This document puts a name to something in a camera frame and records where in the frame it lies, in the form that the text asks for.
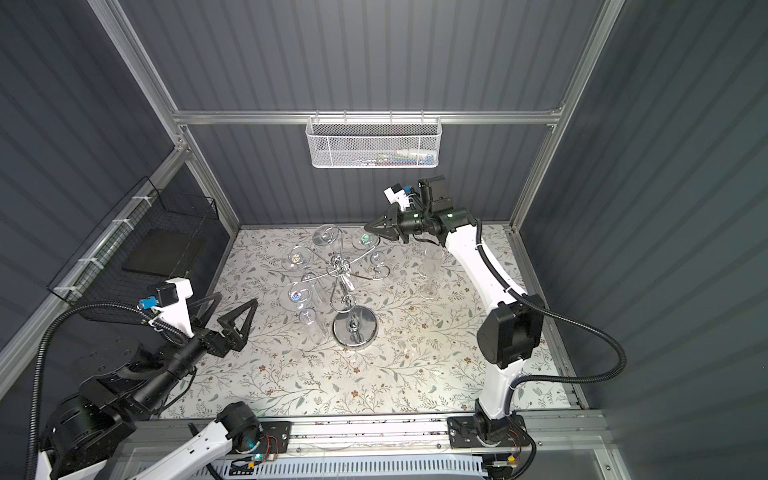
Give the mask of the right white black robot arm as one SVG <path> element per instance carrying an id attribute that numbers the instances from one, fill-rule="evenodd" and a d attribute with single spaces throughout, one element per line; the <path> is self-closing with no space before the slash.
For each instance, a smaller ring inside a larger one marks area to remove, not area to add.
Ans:
<path id="1" fill-rule="evenodd" d="M 486 310 L 476 333 L 478 348 L 487 362 L 484 386 L 475 403 L 474 430 L 485 445 L 495 445 L 513 428 L 513 382 L 522 377 L 533 350 L 540 344 L 543 315 L 527 306 L 527 295 L 487 249 L 481 221 L 466 209 L 434 213 L 406 209 L 392 204 L 381 217 L 365 224 L 366 232 L 406 243 L 410 237 L 427 233 L 450 253 L 464 269 Z"/>

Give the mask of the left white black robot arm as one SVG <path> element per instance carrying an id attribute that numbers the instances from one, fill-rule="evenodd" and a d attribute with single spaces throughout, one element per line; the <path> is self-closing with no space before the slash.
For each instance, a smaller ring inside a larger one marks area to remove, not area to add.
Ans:
<path id="1" fill-rule="evenodd" d="M 30 408 L 29 437 L 24 476 L 27 479 L 93 479 L 118 447 L 137 429 L 139 420 L 163 413 L 173 405 L 169 395 L 184 379 L 193 379 L 205 355 L 219 358 L 247 345 L 256 299 L 219 317 L 220 330 L 208 328 L 220 294 L 201 299 L 206 309 L 200 316 L 189 313 L 183 301 L 184 325 L 173 326 L 163 309 L 171 295 L 147 298 L 137 305 L 99 301 L 71 308 L 59 315 L 40 341 Z M 122 310 L 140 317 L 142 324 L 158 330 L 167 340 L 156 352 L 141 345 L 109 347 L 91 360 L 96 371 L 84 380 L 77 393 L 62 400 L 49 417 L 40 420 L 40 401 L 48 349 L 58 328 L 70 317 L 87 310 Z M 273 461 L 288 450 L 291 425 L 262 423 L 243 401 L 226 406 L 200 431 L 173 452 L 140 473 L 142 479 L 187 479 L 213 461 L 234 454 L 249 464 Z"/>

